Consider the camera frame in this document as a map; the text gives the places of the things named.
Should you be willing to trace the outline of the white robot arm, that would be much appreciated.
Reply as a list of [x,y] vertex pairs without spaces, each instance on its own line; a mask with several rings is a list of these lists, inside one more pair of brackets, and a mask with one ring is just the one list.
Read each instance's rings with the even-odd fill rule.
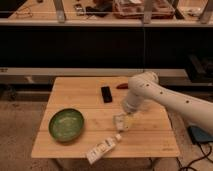
[[154,100],[177,111],[182,117],[213,135],[213,103],[160,86],[155,72],[144,72],[128,80],[128,92],[122,101],[122,108],[127,114],[134,114],[144,99]]

